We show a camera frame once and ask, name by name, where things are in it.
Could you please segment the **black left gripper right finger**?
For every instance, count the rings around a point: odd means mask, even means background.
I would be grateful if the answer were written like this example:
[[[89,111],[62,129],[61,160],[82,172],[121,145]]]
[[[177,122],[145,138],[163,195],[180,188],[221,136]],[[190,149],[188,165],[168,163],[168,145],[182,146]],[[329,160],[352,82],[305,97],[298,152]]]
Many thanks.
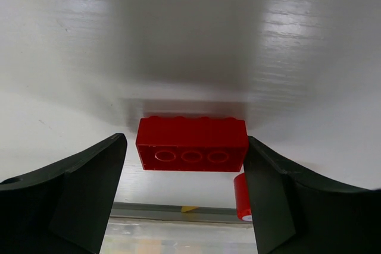
[[[254,137],[243,166],[259,253],[380,252],[380,190],[325,177]]]

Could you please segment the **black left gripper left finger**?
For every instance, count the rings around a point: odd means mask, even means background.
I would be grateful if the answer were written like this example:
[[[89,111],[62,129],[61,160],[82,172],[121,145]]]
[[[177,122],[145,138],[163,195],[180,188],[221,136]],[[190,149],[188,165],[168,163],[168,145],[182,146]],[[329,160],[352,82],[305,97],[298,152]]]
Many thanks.
[[[99,253],[127,151],[121,133],[1,182],[1,253]]]

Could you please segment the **red flower lego piece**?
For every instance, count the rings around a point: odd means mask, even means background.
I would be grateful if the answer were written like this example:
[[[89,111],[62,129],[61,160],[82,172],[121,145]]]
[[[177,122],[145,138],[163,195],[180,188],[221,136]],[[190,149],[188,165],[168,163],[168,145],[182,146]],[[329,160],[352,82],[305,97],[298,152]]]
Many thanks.
[[[251,205],[245,174],[239,174],[233,181],[235,190],[236,212],[240,220],[252,222]]]

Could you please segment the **long red lego brick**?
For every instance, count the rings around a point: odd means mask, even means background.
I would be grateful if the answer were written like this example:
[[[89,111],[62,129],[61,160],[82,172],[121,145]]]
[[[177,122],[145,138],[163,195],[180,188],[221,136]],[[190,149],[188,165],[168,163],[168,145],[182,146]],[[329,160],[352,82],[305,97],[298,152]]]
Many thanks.
[[[248,135],[235,118],[148,117],[139,122],[136,147],[145,170],[239,172]]]

